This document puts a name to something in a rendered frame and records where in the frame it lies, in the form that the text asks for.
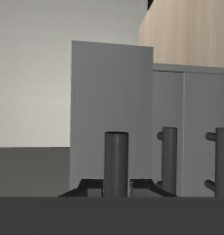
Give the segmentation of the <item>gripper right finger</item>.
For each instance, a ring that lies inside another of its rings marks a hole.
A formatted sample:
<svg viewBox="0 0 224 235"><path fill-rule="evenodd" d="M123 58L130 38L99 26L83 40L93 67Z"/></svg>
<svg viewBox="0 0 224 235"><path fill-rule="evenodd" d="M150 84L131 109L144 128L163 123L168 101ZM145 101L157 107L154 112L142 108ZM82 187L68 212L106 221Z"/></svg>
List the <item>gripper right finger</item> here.
<svg viewBox="0 0 224 235"><path fill-rule="evenodd" d="M129 182L130 197L175 197L156 186L152 179L131 179Z"/></svg>

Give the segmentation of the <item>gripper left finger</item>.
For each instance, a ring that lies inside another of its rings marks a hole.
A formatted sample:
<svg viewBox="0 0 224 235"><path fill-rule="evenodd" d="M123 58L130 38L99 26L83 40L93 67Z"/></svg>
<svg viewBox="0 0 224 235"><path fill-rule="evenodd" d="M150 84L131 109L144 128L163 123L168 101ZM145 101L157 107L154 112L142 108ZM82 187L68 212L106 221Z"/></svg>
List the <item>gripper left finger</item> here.
<svg viewBox="0 0 224 235"><path fill-rule="evenodd" d="M82 179L79 185L60 197L102 197L103 180L102 179Z"/></svg>

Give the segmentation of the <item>cabinet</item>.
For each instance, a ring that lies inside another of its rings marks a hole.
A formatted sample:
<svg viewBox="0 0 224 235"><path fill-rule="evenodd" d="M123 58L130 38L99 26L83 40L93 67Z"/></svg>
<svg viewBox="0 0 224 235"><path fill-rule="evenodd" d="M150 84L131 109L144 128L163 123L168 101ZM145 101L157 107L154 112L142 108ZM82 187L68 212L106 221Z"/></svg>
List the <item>cabinet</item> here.
<svg viewBox="0 0 224 235"><path fill-rule="evenodd" d="M162 177L164 127L177 129L176 194L207 197L215 179L215 143L208 132L224 128L224 69L155 64L152 88L151 177Z"/></svg>

